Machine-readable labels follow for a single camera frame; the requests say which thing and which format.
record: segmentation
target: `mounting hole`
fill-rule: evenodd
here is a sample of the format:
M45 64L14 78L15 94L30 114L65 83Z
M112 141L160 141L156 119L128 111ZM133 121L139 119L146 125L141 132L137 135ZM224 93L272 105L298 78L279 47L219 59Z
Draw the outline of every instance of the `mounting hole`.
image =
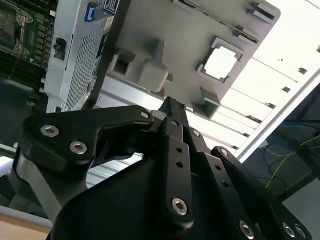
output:
M178 127L179 126L179 123L175 120L171 120L171 124Z
M230 186L229 186L229 183L227 183L226 181L223 181L222 182L222 185L225 187L225 188L229 188Z
M181 169L184 167L184 165L180 161L177 161L175 164Z
M178 151L178 153L183 153L182 149L180 147L177 147L176 150Z

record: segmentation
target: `black metal bracket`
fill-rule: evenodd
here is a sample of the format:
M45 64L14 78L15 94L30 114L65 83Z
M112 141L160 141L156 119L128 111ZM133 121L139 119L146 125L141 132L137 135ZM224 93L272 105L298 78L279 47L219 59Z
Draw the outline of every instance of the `black metal bracket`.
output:
M13 173L54 222L49 239L312 239L227 149L208 149L183 104L168 97L160 110L165 119L128 106L25 121ZM143 160L87 190L91 167L133 153Z
M215 147L211 154L227 170L251 219L267 239L311 239L310 232L225 148Z

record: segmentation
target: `blue latch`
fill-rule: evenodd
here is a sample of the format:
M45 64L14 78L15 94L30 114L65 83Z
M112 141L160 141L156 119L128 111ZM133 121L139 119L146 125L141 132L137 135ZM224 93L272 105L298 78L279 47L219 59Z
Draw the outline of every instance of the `blue latch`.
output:
M96 3L91 2L88 4L88 8L86 10L86 15L85 15L86 22L92 22L95 19L94 15L95 15L96 8L97 8Z

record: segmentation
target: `green circuit board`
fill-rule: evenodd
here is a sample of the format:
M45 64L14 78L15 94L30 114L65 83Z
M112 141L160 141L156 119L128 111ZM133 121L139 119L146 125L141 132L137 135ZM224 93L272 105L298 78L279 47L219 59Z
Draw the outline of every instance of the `green circuit board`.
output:
M44 15L0 0L0 51L47 68L54 22Z

